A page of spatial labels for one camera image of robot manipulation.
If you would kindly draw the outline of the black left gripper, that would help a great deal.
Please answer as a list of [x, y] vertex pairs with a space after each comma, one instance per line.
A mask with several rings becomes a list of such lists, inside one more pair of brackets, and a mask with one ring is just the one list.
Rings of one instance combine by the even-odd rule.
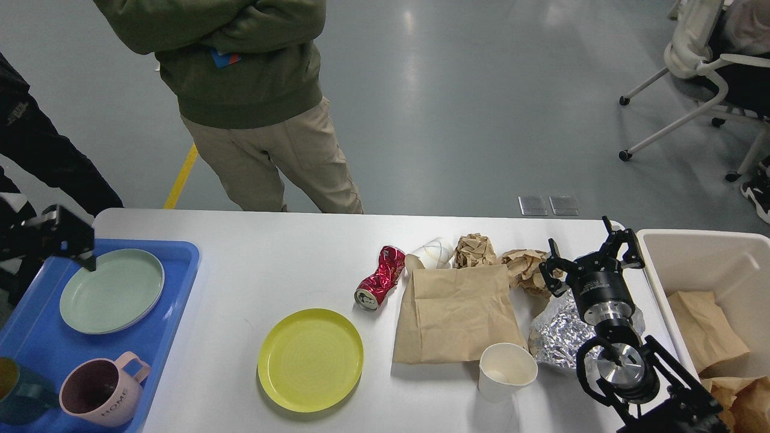
[[66, 207], [50, 205], [38, 215], [25, 195], [3, 192], [1, 220], [2, 261], [65, 257], [96, 270], [94, 229]]

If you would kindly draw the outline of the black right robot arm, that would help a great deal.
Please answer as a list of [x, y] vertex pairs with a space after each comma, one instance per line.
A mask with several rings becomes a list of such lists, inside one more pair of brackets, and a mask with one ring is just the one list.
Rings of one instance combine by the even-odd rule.
[[638, 238], [631, 229], [614, 229], [600, 248], [569, 260], [549, 239], [550, 252], [539, 265], [547, 290], [559, 298], [572, 293], [577, 315], [594, 337], [577, 351], [577, 378], [584, 392], [611, 407], [622, 432], [726, 432], [723, 408], [676, 358], [652, 336], [633, 329], [637, 307], [623, 277], [643, 269]]

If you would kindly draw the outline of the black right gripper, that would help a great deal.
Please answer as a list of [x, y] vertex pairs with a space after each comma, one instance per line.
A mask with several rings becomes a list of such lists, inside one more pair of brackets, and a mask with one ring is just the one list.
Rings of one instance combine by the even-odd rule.
[[545, 287], [555, 298], [567, 291], [555, 271], [569, 273], [568, 285], [574, 296], [579, 316], [590, 326], [615, 321], [632, 326], [636, 310], [623, 278], [624, 269], [643, 269], [644, 259], [632, 229], [615, 229], [608, 217], [602, 217], [608, 237], [598, 253], [574, 260], [577, 271], [570, 272], [570, 261], [561, 257], [558, 244], [548, 239], [550, 254], [539, 264]]

